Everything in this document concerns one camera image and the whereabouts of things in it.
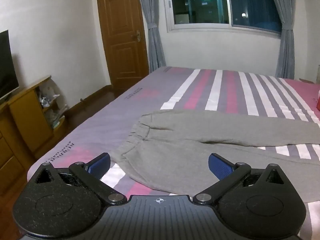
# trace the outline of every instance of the wooden door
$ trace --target wooden door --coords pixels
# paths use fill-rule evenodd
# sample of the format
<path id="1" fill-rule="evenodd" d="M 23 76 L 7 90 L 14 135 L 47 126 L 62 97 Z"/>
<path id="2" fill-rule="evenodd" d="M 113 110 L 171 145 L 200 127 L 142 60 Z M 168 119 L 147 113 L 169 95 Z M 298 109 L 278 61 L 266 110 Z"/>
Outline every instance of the wooden door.
<path id="1" fill-rule="evenodd" d="M 149 73 L 139 0 L 98 0 L 103 46 L 111 83 L 127 90 Z"/>

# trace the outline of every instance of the tv stand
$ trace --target tv stand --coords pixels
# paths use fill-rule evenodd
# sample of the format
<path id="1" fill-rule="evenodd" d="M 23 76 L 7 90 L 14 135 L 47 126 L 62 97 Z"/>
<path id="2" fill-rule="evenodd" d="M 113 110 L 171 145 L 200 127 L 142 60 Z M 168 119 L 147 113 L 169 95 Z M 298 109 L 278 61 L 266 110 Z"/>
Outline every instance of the tv stand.
<path id="1" fill-rule="evenodd" d="M 64 117 L 57 128 L 51 128 L 36 94 L 50 78 L 21 89 L 0 105 L 0 196 L 68 132 Z"/>
<path id="2" fill-rule="evenodd" d="M 12 93 L 7 95 L 5 98 L 0 99 L 0 105 L 2 105 L 3 103 L 9 101 L 11 95 L 12 95 Z"/>

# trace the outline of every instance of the crosshair marking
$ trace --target crosshair marking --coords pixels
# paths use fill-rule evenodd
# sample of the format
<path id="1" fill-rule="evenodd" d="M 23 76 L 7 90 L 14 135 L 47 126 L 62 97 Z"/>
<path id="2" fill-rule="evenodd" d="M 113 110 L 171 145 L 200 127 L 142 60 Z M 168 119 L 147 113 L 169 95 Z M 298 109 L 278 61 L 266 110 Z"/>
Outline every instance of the crosshair marking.
<path id="1" fill-rule="evenodd" d="M 155 201 L 157 201 L 159 204 L 165 201 L 163 198 L 157 198 Z"/>

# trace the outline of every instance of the curtain tie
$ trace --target curtain tie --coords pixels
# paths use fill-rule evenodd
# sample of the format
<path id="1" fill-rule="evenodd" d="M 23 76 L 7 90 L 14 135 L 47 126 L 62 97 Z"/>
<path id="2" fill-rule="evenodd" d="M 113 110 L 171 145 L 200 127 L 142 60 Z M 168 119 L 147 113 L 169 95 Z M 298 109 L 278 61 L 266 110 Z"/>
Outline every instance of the curtain tie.
<path id="1" fill-rule="evenodd" d="M 282 25 L 282 29 L 283 30 L 290 30 L 290 31 L 293 31 L 293 27 L 292 27 L 292 24 L 283 24 Z"/>
<path id="2" fill-rule="evenodd" d="M 148 30 L 154 29 L 154 28 L 157 28 L 157 27 L 158 27 L 158 26 L 157 26 L 155 23 L 148 23 L 148 24 L 147 24 Z"/>

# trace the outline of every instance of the cabinet drawer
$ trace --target cabinet drawer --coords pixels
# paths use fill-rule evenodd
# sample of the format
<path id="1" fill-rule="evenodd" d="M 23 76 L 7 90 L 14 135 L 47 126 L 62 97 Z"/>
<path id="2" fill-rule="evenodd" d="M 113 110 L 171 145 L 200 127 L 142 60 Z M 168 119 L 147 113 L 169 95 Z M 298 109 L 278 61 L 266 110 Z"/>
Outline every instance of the cabinet drawer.
<path id="1" fill-rule="evenodd" d="M 12 156 L 2 168 L 0 168 L 0 195 L 9 188 L 23 173 L 24 169 L 15 156 Z"/>
<path id="2" fill-rule="evenodd" d="M 5 164 L 11 157 L 13 152 L 4 138 L 0 139 L 0 168 Z"/>

